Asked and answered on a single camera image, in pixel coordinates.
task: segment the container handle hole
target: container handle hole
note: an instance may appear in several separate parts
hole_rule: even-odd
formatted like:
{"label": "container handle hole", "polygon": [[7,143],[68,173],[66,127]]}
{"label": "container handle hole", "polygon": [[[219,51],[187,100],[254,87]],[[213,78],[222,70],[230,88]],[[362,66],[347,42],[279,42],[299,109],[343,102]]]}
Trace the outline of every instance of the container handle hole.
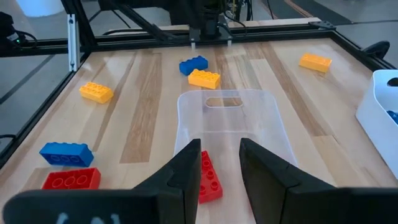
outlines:
{"label": "container handle hole", "polygon": [[208,107],[240,107],[243,102],[240,97],[209,97],[206,105]]}
{"label": "container handle hole", "polygon": [[387,82],[387,86],[397,87],[397,86],[398,86],[398,78],[391,78],[391,79]]}

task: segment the white bin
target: white bin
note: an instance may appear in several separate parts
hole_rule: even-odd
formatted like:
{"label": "white bin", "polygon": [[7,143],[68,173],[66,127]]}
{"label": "white bin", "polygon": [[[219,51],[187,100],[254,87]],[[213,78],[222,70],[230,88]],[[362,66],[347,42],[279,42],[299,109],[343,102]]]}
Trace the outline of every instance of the white bin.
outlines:
{"label": "white bin", "polygon": [[[241,104],[226,106],[232,101]],[[208,151],[223,188],[222,198],[199,204],[197,223],[255,223],[239,163],[241,138],[250,138],[297,165],[275,98],[266,91],[209,90],[182,94],[178,98],[174,155],[195,138],[200,138],[202,148]]]}
{"label": "white bin", "polygon": [[398,178],[398,125],[387,111],[398,112],[398,87],[387,83],[398,77],[398,70],[378,70],[373,73],[356,118],[368,134],[381,157]]}

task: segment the red lego brick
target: red lego brick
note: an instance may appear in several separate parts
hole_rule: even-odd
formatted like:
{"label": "red lego brick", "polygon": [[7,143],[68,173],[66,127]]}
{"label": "red lego brick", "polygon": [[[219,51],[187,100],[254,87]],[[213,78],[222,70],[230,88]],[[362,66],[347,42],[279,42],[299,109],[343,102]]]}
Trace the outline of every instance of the red lego brick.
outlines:
{"label": "red lego brick", "polygon": [[223,196],[223,188],[217,178],[207,151],[201,152],[201,180],[199,203],[206,203]]}
{"label": "red lego brick", "polygon": [[51,172],[42,189],[98,189],[100,180],[97,168]]}

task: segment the yellow lego brick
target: yellow lego brick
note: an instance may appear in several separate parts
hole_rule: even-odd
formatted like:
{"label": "yellow lego brick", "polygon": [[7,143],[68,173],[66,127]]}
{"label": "yellow lego brick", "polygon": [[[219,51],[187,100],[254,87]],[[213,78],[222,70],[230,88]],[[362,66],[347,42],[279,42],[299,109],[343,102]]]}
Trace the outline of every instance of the yellow lego brick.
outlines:
{"label": "yellow lego brick", "polygon": [[331,59],[305,53],[300,60],[300,66],[326,73],[330,67]]}
{"label": "yellow lego brick", "polygon": [[82,97],[98,103],[105,103],[113,96],[110,88],[93,82],[88,82],[86,85],[80,87],[79,92]]}
{"label": "yellow lego brick", "polygon": [[215,89],[220,84],[220,75],[218,73],[211,73],[194,69],[188,76],[188,82],[192,85]]}

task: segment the black metal frame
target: black metal frame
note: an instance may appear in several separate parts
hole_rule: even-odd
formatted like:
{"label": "black metal frame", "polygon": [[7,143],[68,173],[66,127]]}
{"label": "black metal frame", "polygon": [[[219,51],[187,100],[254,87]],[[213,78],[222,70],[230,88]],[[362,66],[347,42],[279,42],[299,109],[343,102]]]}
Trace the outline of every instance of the black metal frame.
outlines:
{"label": "black metal frame", "polygon": [[[62,0],[67,13],[75,14],[79,24],[79,33],[81,41],[82,63],[92,52],[102,52],[109,50],[127,50],[144,49],[154,47],[176,47],[189,46],[189,30],[169,30],[169,34],[181,37],[184,41],[164,42],[159,41],[149,34],[127,34],[95,37],[91,30],[87,16],[83,10],[80,0]],[[339,46],[354,56],[358,61],[375,71],[379,69],[396,69],[389,62],[375,55],[369,55],[363,49],[344,37],[336,31],[328,22],[315,22],[299,25],[269,26],[269,27],[248,27],[247,35],[243,28],[231,28],[233,34],[233,43],[241,42],[260,42],[271,40],[296,40],[296,39],[321,39],[329,38],[335,41]],[[197,46],[225,44],[225,40],[201,40],[195,42]],[[48,54],[66,54],[68,52],[67,39],[41,40],[35,49],[12,50],[0,52],[0,57],[16,57],[26,55],[48,55]],[[6,163],[9,157],[18,148],[28,133],[36,125],[39,119],[54,102],[67,83],[72,79],[75,72],[69,73],[64,80],[54,89],[51,95],[44,101],[42,106],[31,117],[22,130],[16,135],[0,155],[0,168]]]}

